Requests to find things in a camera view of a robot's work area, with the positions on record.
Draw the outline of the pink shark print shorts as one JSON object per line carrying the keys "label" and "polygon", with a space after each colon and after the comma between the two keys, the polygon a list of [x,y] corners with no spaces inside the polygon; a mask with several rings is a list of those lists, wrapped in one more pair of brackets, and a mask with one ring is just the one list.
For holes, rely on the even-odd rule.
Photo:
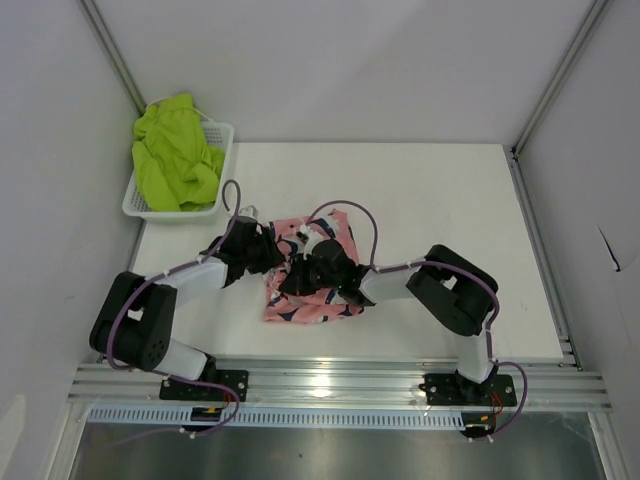
{"label": "pink shark print shorts", "polygon": [[358,252],[346,212],[333,209],[328,214],[317,217],[308,227],[304,224],[309,217],[294,217],[275,220],[267,224],[276,247],[285,261],[263,275],[266,288],[266,322],[289,322],[299,324],[325,323],[347,317],[361,315],[363,306],[351,305],[335,288],[324,288],[311,295],[295,296],[283,293],[281,284],[290,271],[291,262],[297,254],[302,254],[305,241],[299,233],[314,232],[313,237],[322,240],[335,239],[345,250],[348,258],[359,262]]}

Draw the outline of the lime green shorts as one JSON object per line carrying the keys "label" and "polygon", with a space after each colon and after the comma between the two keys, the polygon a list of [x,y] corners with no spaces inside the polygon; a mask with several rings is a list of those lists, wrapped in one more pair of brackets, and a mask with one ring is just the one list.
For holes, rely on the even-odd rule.
{"label": "lime green shorts", "polygon": [[215,204],[226,154],[210,144],[191,94],[147,106],[134,122],[136,186],[155,212],[194,212]]}

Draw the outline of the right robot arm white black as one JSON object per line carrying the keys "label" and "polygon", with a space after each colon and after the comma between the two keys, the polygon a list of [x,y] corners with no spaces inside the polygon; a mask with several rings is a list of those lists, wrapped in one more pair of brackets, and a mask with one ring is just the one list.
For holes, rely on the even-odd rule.
{"label": "right robot arm white black", "polygon": [[489,396],[499,367],[494,360],[491,327],[499,311],[497,282],[453,250],[435,245],[412,262],[365,266],[349,258],[335,240],[294,257],[280,291],[306,296],[336,292],[347,304],[372,307],[414,299],[456,335],[458,395],[468,403]]}

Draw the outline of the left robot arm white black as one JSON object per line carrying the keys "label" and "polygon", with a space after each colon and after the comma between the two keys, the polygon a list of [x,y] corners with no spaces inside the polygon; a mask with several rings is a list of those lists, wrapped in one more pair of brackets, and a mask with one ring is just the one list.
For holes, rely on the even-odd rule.
{"label": "left robot arm white black", "polygon": [[133,367],[182,379],[197,400],[216,390],[215,360],[172,338],[178,307],[222,290],[246,273],[265,274],[284,262],[271,225],[237,216],[198,256],[152,276],[119,273],[89,335],[90,347],[112,368]]}

